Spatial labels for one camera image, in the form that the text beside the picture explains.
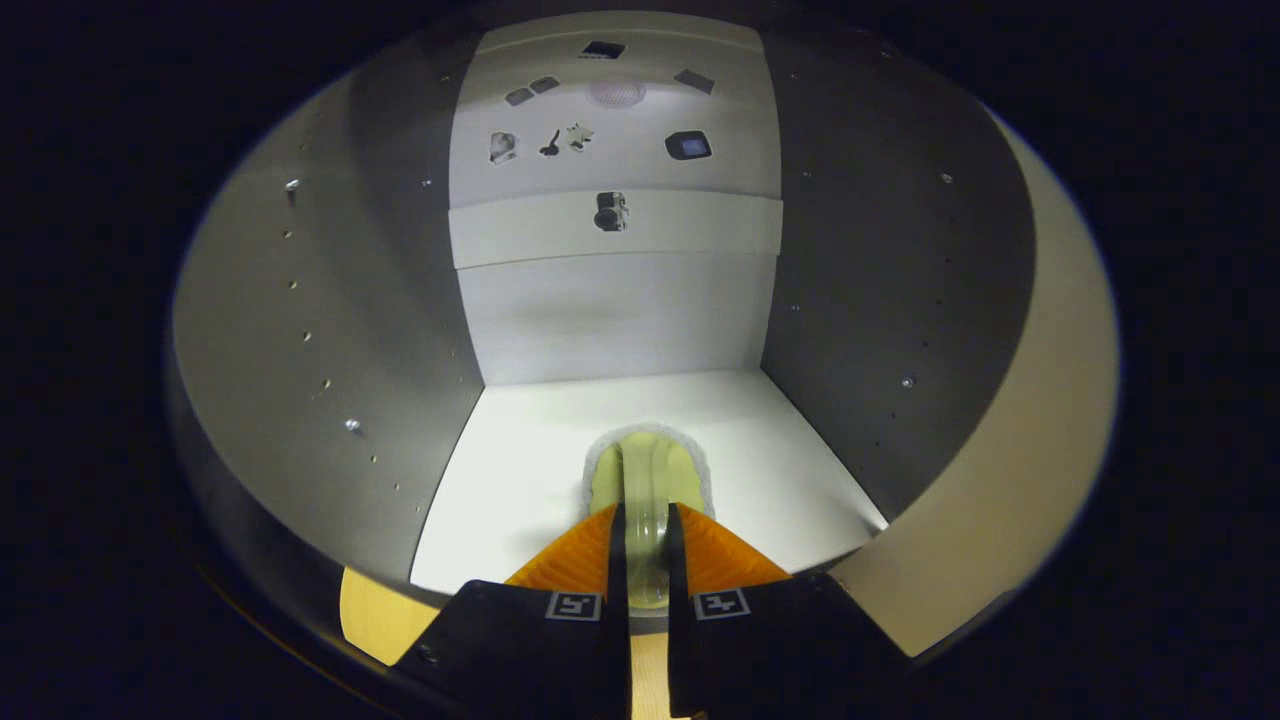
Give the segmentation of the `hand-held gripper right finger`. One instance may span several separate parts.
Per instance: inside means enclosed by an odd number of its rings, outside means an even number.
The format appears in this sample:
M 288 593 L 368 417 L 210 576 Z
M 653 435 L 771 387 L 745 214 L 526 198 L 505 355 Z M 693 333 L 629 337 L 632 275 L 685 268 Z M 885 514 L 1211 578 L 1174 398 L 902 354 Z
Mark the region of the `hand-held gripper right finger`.
M 824 571 L 794 575 L 672 503 L 669 708 L 691 719 L 869 719 L 910 657 Z

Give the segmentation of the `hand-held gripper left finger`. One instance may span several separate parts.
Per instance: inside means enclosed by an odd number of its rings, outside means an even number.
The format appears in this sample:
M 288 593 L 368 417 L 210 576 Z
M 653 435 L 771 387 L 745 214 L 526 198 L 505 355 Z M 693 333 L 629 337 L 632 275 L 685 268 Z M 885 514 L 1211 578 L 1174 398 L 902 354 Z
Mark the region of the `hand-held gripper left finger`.
M 396 678 L 444 719 L 627 719 L 631 653 L 625 507 L 579 523 L 538 556 L 576 550 L 575 588 L 471 580 L 411 642 Z

